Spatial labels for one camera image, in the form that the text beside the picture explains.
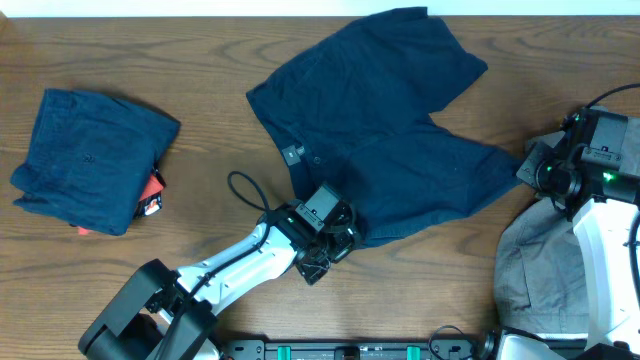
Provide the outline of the grey shorts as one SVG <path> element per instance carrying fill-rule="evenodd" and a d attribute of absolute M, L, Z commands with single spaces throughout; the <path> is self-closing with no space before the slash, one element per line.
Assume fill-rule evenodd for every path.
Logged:
<path fill-rule="evenodd" d="M 583 108 L 530 140 L 517 176 L 538 201 L 503 232 L 502 324 L 536 334 L 626 337 L 639 326 L 639 142 L 631 118 Z"/>

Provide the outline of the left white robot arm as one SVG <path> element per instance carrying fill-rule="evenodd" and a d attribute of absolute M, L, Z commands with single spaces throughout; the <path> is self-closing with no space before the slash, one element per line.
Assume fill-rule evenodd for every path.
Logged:
<path fill-rule="evenodd" d="M 327 213 L 293 202 L 263 214 L 230 248 L 171 270 L 141 266 L 81 336 L 88 359 L 216 359 L 219 314 L 258 285 L 296 268 L 308 285 L 359 246 L 356 211 L 340 201 Z"/>

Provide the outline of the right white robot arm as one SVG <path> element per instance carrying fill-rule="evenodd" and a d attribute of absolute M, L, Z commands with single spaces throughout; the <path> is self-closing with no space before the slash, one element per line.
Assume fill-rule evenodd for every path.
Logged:
<path fill-rule="evenodd" d="M 629 256 L 639 209 L 589 202 L 572 219 L 541 199 L 503 232 L 494 298 L 501 325 L 589 347 L 624 341 L 639 350 L 639 303 Z"/>

